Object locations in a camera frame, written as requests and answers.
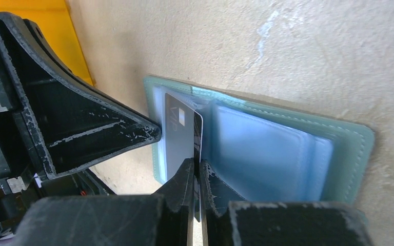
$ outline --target speckled beige surface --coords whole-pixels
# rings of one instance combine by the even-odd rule
[[[372,127],[376,147],[356,206],[376,244],[394,245],[394,0],[69,6],[97,87],[145,114],[142,79],[153,74]],[[93,169],[120,194],[159,187],[150,147]]]

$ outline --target card chip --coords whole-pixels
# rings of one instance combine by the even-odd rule
[[[185,126],[185,111],[181,108],[179,108],[179,123]]]

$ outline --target scratch on surface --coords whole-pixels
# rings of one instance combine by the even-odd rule
[[[259,34],[259,36],[261,36],[261,40],[258,43],[259,57],[256,60],[252,61],[252,62],[250,61],[247,64],[247,69],[250,69],[252,66],[259,64],[259,62],[264,57],[265,44],[266,44],[266,42],[269,39],[269,31],[274,26],[274,20],[275,20],[275,18],[277,18],[277,16],[279,16],[279,12],[277,10],[275,10],[271,14],[271,16],[268,17],[266,22],[261,27],[259,27],[259,29],[257,30],[257,33]]]
[[[88,136],[88,135],[91,135],[91,134],[93,134],[93,133],[103,131],[103,130],[105,130],[105,129],[114,127],[115,125],[120,124],[120,123],[122,123],[122,122],[123,122],[123,121],[120,120],[120,121],[117,121],[117,122],[114,122],[114,123],[110,123],[110,124],[107,124],[107,125],[104,125],[104,126],[101,126],[101,127],[97,127],[97,128],[94,128],[94,129],[90,129],[90,130],[85,131],[85,132],[81,132],[81,133],[74,134],[74,135],[72,135],[72,136],[70,136],[70,137],[65,137],[65,138],[63,138],[63,139],[61,139],[61,140],[55,141],[55,142],[54,142],[53,144],[51,144],[49,147],[54,147],[54,146],[57,146],[58,144],[60,144],[60,143],[62,143],[62,142],[69,142],[69,141],[74,140],[75,138],[79,138],[79,137],[83,137],[83,136]]]

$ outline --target triangular black bracket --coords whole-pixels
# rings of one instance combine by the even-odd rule
[[[41,179],[76,173],[161,138],[154,121],[72,74],[29,20],[0,13],[0,59],[9,78],[0,79],[2,92],[16,97],[0,121],[19,132],[0,137],[0,145],[23,145],[19,158],[27,156]]]

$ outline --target wallet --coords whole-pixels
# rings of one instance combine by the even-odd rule
[[[149,117],[163,132],[166,93],[201,114],[202,160],[240,197],[354,202],[373,147],[370,128],[153,76],[144,87]],[[164,136],[152,151],[154,177],[165,183],[180,163],[166,162]]]

